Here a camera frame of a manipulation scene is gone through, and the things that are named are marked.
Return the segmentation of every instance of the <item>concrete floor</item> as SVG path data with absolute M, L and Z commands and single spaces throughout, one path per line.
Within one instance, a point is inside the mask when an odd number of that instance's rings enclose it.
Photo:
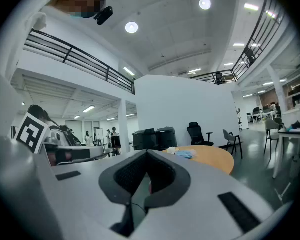
M 243 159 L 241 160 L 240 148 L 237 146 L 237 153 L 233 154 L 234 168 L 231 176 L 248 186 L 250 189 L 262 196 L 274 210 L 280 208 L 283 203 L 287 203 L 294 199 L 298 189 L 299 179 L 290 178 L 290 167 L 292 156 L 297 150 L 297 141 L 291 139 L 289 144 L 286 141 L 285 155 L 283 157 L 282 168 L 276 179 L 273 179 L 273 172 L 276 159 L 276 141 L 272 141 L 272 156 L 270 159 L 270 144 L 264 155 L 266 143 L 266 131 L 261 130 L 263 125 L 259 125 L 258 129 L 247 129 L 240 133 L 242 143 Z M 132 198 L 132 202 L 144 207 L 144 200 L 149 196 L 150 179 L 145 177 L 139 186 L 139 189 Z M 275 189 L 282 194 L 288 183 L 291 186 L 283 197 L 283 203 L 279 200 Z M 134 225 L 137 227 L 145 217 L 145 212 L 138 206 L 132 205 Z

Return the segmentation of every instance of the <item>wooden tabletop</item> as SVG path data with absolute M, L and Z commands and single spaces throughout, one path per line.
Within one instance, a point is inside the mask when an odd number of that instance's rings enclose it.
M 196 156 L 191 161 L 207 164 L 230 174 L 234 168 L 235 161 L 232 155 L 224 149 L 214 146 L 178 146 L 179 150 L 195 150 Z

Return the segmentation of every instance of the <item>recessed ceiling light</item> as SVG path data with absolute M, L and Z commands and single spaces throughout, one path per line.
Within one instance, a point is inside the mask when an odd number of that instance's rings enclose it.
M 250 4 L 250 3 L 245 3 L 245 4 L 244 4 L 244 8 L 251 9 L 251 10 L 254 10 L 254 11 L 258 11 L 258 10 L 259 10 L 259 7 L 258 7 L 258 6 L 252 5 L 252 4 Z
M 200 0 L 199 6 L 202 10 L 208 10 L 211 7 L 211 1 L 210 0 Z
M 95 106 L 90 106 L 88 107 L 86 110 L 83 111 L 83 113 L 87 113 L 89 112 L 90 110 L 93 110 L 95 108 Z
M 138 29 L 138 24 L 135 22 L 129 22 L 127 25 L 125 25 L 125 30 L 130 34 L 136 33 Z
M 273 85 L 274 84 L 274 82 L 266 82 L 266 83 L 264 83 L 263 85 L 264 86 L 269 86 L 269 85 Z
M 134 76 L 135 74 L 132 73 L 129 69 L 127 69 L 126 67 L 123 68 L 125 71 L 127 71 L 131 76 Z
M 193 73 L 193 72 L 200 71 L 200 70 L 201 70 L 201 68 L 194 69 L 194 70 L 189 71 L 189 73 Z
M 268 14 L 270 17 L 274 18 L 274 19 L 276 18 L 276 15 L 271 11 L 267 10 L 265 13 Z

